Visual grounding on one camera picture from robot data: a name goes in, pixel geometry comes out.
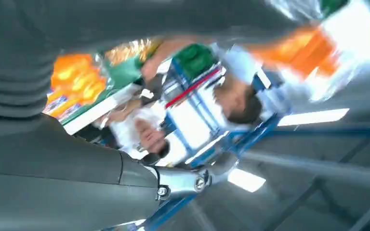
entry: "orange package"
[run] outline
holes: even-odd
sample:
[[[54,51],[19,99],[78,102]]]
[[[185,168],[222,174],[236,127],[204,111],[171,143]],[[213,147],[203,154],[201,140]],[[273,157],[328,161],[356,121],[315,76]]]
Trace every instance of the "orange package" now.
[[[265,66],[289,67],[306,79],[314,70],[331,77],[338,69],[333,42],[320,28],[304,28],[276,44],[254,48],[252,54]]]
[[[89,54],[64,55],[54,64],[51,90],[44,113],[67,118],[84,105],[94,103],[106,89],[106,80],[92,65]]]

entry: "white shirt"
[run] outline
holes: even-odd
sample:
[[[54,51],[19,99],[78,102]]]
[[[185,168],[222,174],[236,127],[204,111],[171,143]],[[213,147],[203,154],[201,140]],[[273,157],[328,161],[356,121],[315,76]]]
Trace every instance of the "white shirt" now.
[[[135,128],[136,119],[143,119],[148,121],[152,126],[158,128],[164,121],[165,108],[158,102],[152,106],[145,106],[131,112],[124,121],[112,122],[110,130],[116,137],[117,143],[122,146],[120,150],[125,151],[134,159],[142,159],[147,152],[139,152],[140,137]]]
[[[213,43],[210,47],[227,71],[246,84],[250,85],[253,82],[254,75],[262,68],[262,63],[255,60],[241,46],[233,45],[230,49],[225,50],[220,48],[217,43]]]

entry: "man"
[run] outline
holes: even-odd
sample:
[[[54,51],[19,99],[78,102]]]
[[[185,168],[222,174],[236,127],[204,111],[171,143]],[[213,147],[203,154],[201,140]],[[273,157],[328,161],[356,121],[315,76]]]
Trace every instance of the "man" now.
[[[0,231],[99,230],[158,208],[155,172],[41,113],[59,54],[168,34],[264,42],[296,27],[263,1],[0,0]]]
[[[120,151],[142,160],[145,165],[154,165],[170,151],[170,144],[160,130],[165,115],[165,109],[158,102],[142,106],[141,100],[133,96],[98,119],[94,126],[100,129],[103,125],[108,126]]]
[[[170,55],[186,46],[203,42],[209,44],[205,38],[195,36],[180,36],[166,39],[158,47],[155,54],[144,64],[142,74],[145,79],[151,79],[161,62]],[[252,87],[253,77],[261,68],[261,64],[253,59],[243,47],[234,45],[226,50],[217,43],[209,45],[213,54],[217,55],[227,69],[225,82],[214,89],[217,102],[222,107],[226,118],[236,124],[252,124],[258,119],[262,105],[255,96]]]

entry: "screw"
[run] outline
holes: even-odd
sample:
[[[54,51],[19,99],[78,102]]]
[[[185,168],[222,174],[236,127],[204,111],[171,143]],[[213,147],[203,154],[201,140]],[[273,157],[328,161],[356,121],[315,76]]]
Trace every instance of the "screw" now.
[[[165,196],[167,194],[168,190],[164,187],[158,188],[157,194],[160,196]]]
[[[202,177],[198,177],[195,181],[195,189],[201,191],[205,187],[205,180]]]

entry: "fluorescent light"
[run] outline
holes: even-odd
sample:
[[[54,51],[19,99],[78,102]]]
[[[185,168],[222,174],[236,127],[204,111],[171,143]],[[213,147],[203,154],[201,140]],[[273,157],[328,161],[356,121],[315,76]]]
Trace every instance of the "fluorescent light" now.
[[[142,223],[144,223],[144,221],[145,221],[145,219],[137,220],[137,221],[135,222],[135,225],[136,225],[136,226],[139,226],[139,225],[141,225]]]
[[[289,126],[299,124],[314,124],[340,120],[347,114],[349,108],[310,112],[283,117],[277,126]]]
[[[127,225],[127,224],[133,224],[135,223],[136,226],[139,226],[141,225],[142,223],[144,223],[145,219],[140,219],[140,220],[134,220],[134,221],[129,221],[129,222],[125,222],[125,223],[122,223],[122,224],[119,224],[120,225]]]
[[[257,191],[266,182],[265,179],[238,168],[229,173],[227,181],[251,193]]]

